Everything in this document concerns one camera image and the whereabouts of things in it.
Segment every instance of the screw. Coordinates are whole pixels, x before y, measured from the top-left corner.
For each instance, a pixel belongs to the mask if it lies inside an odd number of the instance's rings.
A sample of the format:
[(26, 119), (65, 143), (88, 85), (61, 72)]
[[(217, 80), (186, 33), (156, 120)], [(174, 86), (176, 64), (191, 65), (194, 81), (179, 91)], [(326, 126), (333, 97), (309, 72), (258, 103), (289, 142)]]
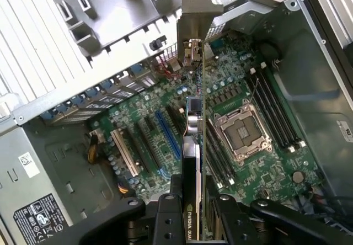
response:
[(223, 194), (223, 195), (220, 196), (220, 199), (223, 200), (223, 201), (227, 201), (227, 200), (229, 200), (229, 196)]
[(133, 200), (133, 201), (130, 201), (128, 204), (134, 206), (138, 204), (138, 201)]
[(260, 200), (260, 201), (258, 201), (258, 205), (264, 207), (264, 206), (268, 206), (268, 203)]

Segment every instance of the barcode label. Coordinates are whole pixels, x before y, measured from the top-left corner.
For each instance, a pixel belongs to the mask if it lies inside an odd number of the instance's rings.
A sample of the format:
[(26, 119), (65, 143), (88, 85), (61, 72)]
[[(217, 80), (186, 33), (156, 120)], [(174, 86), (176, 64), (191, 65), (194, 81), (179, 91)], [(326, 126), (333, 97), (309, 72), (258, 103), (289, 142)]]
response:
[(29, 152), (18, 157), (29, 178), (39, 174), (39, 169)]

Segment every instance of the screw hole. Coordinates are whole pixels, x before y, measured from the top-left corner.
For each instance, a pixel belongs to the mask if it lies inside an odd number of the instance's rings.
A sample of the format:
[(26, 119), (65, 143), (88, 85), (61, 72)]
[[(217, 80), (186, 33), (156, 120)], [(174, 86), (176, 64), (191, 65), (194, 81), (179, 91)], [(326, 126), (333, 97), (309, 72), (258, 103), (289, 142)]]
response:
[(247, 241), (248, 238), (249, 238), (248, 235), (246, 235), (245, 233), (242, 234), (242, 240)]
[(171, 200), (171, 199), (174, 199), (174, 196), (171, 195), (171, 194), (169, 194), (169, 195), (167, 195), (165, 198), (166, 198), (167, 200)]
[(166, 234), (164, 234), (164, 238), (172, 239), (172, 234), (171, 233), (166, 233)]

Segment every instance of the green circuit board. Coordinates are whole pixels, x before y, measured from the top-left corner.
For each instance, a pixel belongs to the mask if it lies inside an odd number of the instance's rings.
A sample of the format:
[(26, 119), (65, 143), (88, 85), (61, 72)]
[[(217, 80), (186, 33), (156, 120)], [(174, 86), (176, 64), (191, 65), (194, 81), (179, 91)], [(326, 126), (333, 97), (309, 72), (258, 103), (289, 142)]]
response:
[[(251, 39), (245, 35), (228, 34), (210, 45), (215, 56), (205, 64), (206, 74), (203, 84), (206, 85), (204, 88), (206, 114), (214, 120), (215, 114), (225, 115), (242, 106), (244, 99), (252, 100), (252, 92), (245, 81), (245, 76), (250, 68), (259, 67), (263, 59), (261, 54), (253, 49)], [(271, 70), (267, 68), (266, 73), (292, 125), (303, 137)], [(135, 189), (138, 197), (149, 200), (153, 194), (167, 192), (170, 176), (180, 173), (181, 162), (170, 139), (181, 145), (181, 129), (185, 128), (186, 97), (196, 93), (194, 78), (195, 75), (188, 72), (179, 72), (175, 78), (161, 77), (157, 85), (99, 114), (90, 122), (92, 130), (100, 128), (104, 133), (106, 155), (114, 158), (121, 172), (119, 176), (126, 178), (129, 187)], [(167, 106), (173, 110), (174, 118), (167, 111)], [(169, 137), (156, 117), (157, 111), (167, 123)], [(259, 114), (266, 124), (260, 110)], [(136, 129), (136, 123), (140, 124), (145, 133), (150, 149), (144, 143), (139, 129)], [(127, 148), (137, 163), (141, 153), (146, 156), (148, 165), (152, 167), (149, 173), (142, 169), (138, 176), (134, 178), (131, 176), (110, 137), (110, 132), (116, 129), (121, 131)], [(135, 143), (124, 135), (126, 129), (129, 129), (131, 136), (135, 138)], [(226, 156), (236, 177), (234, 184), (224, 186), (220, 191), (233, 194), (239, 201), (249, 204), (253, 199), (261, 197), (264, 191), (273, 200), (285, 201), (302, 193), (308, 185), (320, 183), (317, 165), (309, 147), (288, 153), (275, 141), (272, 145), (271, 152), (256, 153), (246, 159), (242, 166), (235, 162), (232, 156)], [(153, 161), (151, 149), (161, 164), (160, 168), (157, 168)], [(295, 171), (305, 174), (303, 183), (296, 184), (292, 181)]]

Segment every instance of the white label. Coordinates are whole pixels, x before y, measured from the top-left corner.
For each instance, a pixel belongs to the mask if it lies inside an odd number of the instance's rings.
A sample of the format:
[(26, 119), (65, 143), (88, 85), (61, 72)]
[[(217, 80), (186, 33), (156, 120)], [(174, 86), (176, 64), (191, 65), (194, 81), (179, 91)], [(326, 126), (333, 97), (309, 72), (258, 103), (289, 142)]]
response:
[(347, 122), (337, 121), (337, 124), (338, 124), (338, 127), (340, 127), (340, 130), (343, 134), (344, 139), (349, 143), (353, 143), (353, 133), (352, 133), (352, 130), (349, 128)]
[(23, 154), (22, 156), (19, 156), (18, 159), (20, 160), (29, 178), (32, 178), (33, 176), (39, 174), (39, 169), (29, 152)]

